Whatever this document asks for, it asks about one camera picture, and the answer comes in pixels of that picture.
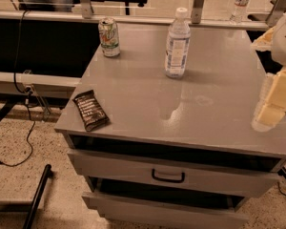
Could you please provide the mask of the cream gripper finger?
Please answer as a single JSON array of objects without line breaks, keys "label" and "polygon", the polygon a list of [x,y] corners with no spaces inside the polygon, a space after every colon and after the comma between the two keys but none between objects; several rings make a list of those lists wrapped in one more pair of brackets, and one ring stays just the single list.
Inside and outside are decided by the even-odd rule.
[{"label": "cream gripper finger", "polygon": [[272,48],[274,30],[275,28],[270,28],[255,39],[251,45],[251,48],[259,52],[269,51]]},{"label": "cream gripper finger", "polygon": [[266,74],[251,125],[258,132],[268,132],[280,122],[285,114],[286,66],[276,74]]}]

